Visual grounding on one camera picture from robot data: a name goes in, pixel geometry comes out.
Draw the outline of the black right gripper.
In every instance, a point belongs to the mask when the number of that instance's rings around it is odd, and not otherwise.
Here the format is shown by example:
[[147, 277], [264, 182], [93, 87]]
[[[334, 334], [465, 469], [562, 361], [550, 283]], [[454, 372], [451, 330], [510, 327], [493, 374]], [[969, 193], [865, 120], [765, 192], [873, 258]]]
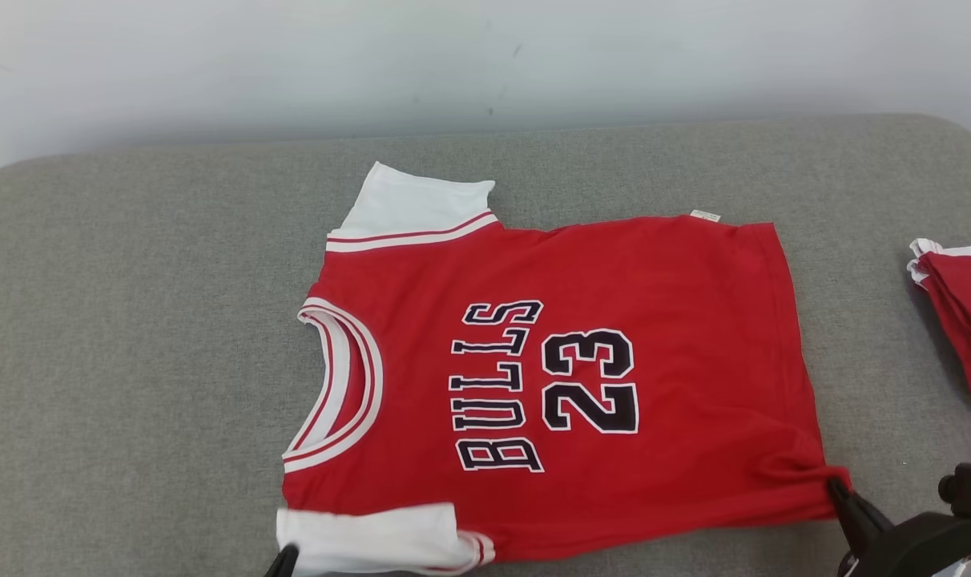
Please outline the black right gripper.
[[895, 525], [838, 476], [826, 491], [848, 544], [838, 577], [935, 577], [971, 561], [971, 519], [919, 514]]

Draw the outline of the grey upholstered sofa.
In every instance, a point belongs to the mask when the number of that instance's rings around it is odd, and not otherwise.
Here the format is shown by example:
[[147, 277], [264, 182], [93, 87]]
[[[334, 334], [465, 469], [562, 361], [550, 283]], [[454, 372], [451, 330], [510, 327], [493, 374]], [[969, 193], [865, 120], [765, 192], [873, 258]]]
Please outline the grey upholstered sofa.
[[971, 132], [925, 115], [137, 147], [0, 169], [0, 577], [263, 577], [317, 397], [296, 311], [372, 165], [493, 180], [502, 222], [771, 220], [828, 460], [945, 510], [971, 398], [917, 237], [971, 245]]

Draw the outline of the red shorts with white stripe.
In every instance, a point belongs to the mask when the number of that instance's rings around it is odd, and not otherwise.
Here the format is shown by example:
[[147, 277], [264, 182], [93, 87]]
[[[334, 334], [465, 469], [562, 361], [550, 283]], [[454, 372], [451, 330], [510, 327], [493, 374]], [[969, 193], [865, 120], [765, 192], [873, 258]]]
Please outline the red shorts with white stripe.
[[971, 246], [943, 248], [926, 238], [910, 244], [912, 281], [926, 291], [950, 344], [957, 351], [971, 394]]

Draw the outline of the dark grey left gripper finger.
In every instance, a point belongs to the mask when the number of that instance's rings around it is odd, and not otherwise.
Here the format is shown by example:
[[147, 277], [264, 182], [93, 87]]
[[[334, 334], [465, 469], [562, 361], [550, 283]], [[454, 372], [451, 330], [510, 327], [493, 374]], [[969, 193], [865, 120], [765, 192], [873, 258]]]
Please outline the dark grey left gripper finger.
[[278, 551], [278, 554], [264, 577], [294, 577], [296, 560], [299, 558], [299, 549], [295, 544], [288, 544]]

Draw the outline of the red Bulls 23 jersey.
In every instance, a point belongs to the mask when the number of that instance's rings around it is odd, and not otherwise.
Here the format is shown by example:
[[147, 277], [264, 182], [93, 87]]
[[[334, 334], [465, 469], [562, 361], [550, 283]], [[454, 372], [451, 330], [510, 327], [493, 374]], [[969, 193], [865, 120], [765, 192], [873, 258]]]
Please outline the red Bulls 23 jersey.
[[377, 163], [298, 313], [316, 404], [283, 453], [292, 577], [464, 574], [833, 518], [771, 224], [507, 228], [494, 183]]

